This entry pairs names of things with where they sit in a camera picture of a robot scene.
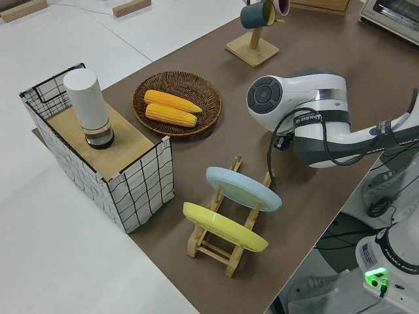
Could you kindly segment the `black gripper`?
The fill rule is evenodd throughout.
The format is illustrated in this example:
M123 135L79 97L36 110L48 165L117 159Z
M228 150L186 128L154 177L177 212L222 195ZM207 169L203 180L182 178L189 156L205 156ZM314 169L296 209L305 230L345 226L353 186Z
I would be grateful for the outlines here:
M276 135L274 137L274 148L285 151L287 150L294 141L294 133L287 133L282 135Z

